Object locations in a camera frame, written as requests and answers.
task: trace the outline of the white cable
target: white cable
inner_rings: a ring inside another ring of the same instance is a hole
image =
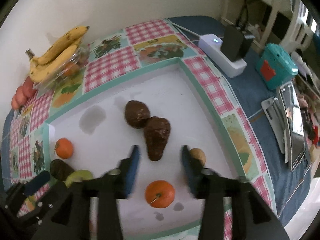
[[[180,29],[182,29],[182,30],[184,30],[184,31],[186,31],[186,32],[188,32],[188,33],[193,34],[194,36],[197,36],[197,37],[200,38],[200,35],[199,35],[198,33],[195,33],[195,32],[193,32],[193,31],[191,31],[191,30],[188,30],[188,29],[186,29],[185,27],[182,27],[182,26],[180,26],[180,25],[178,25],[178,24],[176,24],[176,23],[171,22],[171,24],[174,25],[174,26],[176,26],[176,27],[178,27],[178,28],[180,28]]]

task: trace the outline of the power strip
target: power strip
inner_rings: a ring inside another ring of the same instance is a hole
[[[242,74],[247,63],[244,59],[231,62],[221,51],[222,40],[214,34],[200,36],[198,47],[203,50],[223,71],[233,78]]]

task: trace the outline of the bunch of bananas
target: bunch of bananas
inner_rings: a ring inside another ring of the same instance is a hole
[[[68,31],[60,37],[41,57],[29,49],[26,54],[30,61],[30,78],[33,82],[40,83],[48,75],[56,71],[76,52],[81,43],[82,36],[89,27],[79,26]]]

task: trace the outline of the power cord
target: power cord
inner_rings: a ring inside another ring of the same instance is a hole
[[[246,19],[248,19],[248,18],[249,18],[249,11],[248,11],[247,0],[243,0],[243,1],[244,1],[244,5],[243,5],[243,6],[244,6],[245,11],[246,11]]]
[[[260,0],[250,0],[250,1],[247,2],[247,5],[252,4],[252,3],[254,3],[254,2],[257,2],[257,1],[260,1]],[[243,12],[244,12],[245,9],[247,10],[246,6],[243,5],[242,8],[241,8],[239,17],[238,17],[238,19],[236,20],[236,27],[239,27],[242,14],[243,14]],[[246,18],[245,18],[245,21],[244,21],[244,24],[243,24],[242,28],[245,29],[246,26],[247,26],[247,24],[248,24],[248,14],[246,14]]]

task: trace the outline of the white wall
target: white wall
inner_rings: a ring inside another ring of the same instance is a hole
[[[0,136],[11,98],[28,73],[29,48],[41,55],[66,31],[89,25],[85,42],[152,19],[219,18],[222,0],[19,0],[0,29]]]

